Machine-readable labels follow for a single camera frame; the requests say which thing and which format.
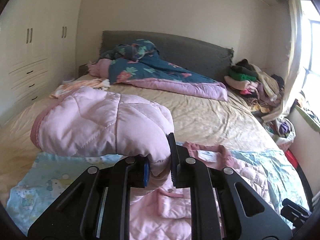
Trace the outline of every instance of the drawer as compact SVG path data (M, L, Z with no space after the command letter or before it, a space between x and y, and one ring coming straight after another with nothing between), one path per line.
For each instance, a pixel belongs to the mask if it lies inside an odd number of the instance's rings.
M17 101L37 88L45 86L47 84L47 73L48 72L44 72L12 88Z
M12 78L12 88L31 78L34 78L37 75L47 72L47 64L48 60L45 59L10 72L9 74Z
M43 99L45 96L48 95L49 93L47 93L47 87L45 85L37 88L36 90L28 93L23 98L14 103L14 105L12 106L12 109L14 109L14 113L12 114L19 114L28 106L31 106L34 102Z

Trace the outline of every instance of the window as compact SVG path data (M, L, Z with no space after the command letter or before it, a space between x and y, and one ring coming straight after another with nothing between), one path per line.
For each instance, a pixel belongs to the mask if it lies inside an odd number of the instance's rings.
M305 70L302 91L307 108L320 117L320 15L311 1L302 0L302 46L300 66Z

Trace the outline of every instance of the white curtain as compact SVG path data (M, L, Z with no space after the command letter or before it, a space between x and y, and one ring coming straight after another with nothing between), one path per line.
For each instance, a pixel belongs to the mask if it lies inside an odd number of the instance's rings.
M284 77L284 95L281 104L270 114L262 117L264 122L270 122L276 118L282 118L289 114L290 108L300 92L305 72L300 68L301 59L301 22L302 8L300 0L289 0L289 11L291 18L291 50L289 63Z

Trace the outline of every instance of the clothing label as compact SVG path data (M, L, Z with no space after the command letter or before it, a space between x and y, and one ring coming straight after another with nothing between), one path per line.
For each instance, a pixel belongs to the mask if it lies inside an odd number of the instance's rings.
M197 150L197 152L198 152L198 157L201 160L204 160L206 162L211 162L211 163L217 162L217 155L219 154L218 152L209 152L209 151L201 151L201 150Z

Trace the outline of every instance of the window frame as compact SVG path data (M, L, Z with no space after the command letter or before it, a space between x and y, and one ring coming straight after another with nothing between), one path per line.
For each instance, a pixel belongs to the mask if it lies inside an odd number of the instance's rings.
M308 68L303 67L306 71L306 74L304 76L304 80L303 80L303 85L302 88L304 87L304 85L306 84L307 81L307 77L309 74L312 75L316 75L318 78L320 78L320 75L314 71L311 70L311 66L312 66L312 54L313 54L313 24L319 24L320 25L320 21L315 21L315 20L310 20L308 19L310 22L310 27L311 27L311 47L310 47L310 60L309 60L309 66Z

